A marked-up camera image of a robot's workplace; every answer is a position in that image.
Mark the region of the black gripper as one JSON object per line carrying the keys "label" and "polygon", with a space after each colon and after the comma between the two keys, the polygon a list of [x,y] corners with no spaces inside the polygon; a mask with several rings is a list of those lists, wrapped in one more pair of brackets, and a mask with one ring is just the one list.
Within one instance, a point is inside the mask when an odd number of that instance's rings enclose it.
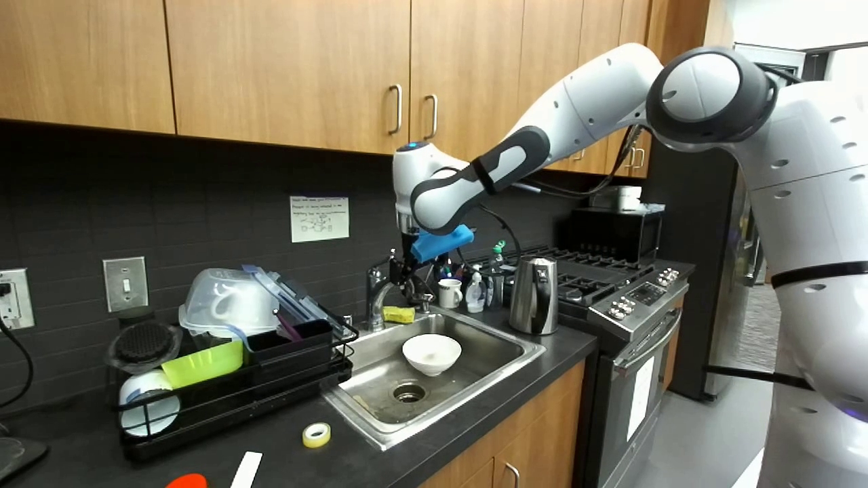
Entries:
{"label": "black gripper", "polygon": [[390,269],[390,278],[395,282],[411,282],[412,278],[412,273],[418,269],[418,262],[412,258],[412,243],[416,243],[412,236],[401,236],[400,247],[390,252],[389,269]]}

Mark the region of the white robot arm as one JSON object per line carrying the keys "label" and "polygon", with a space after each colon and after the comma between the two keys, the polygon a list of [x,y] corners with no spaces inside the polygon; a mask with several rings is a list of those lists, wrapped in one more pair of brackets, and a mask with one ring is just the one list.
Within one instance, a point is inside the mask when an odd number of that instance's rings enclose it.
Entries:
{"label": "white robot arm", "polygon": [[484,198],[641,125],[662,152],[739,163],[793,361],[820,393],[812,418],[778,411],[800,446],[850,449],[868,423],[868,110],[841,82],[776,83],[735,49],[662,61],[616,46],[545,90],[480,156],[434,144],[395,153],[405,231],[449,232]]}

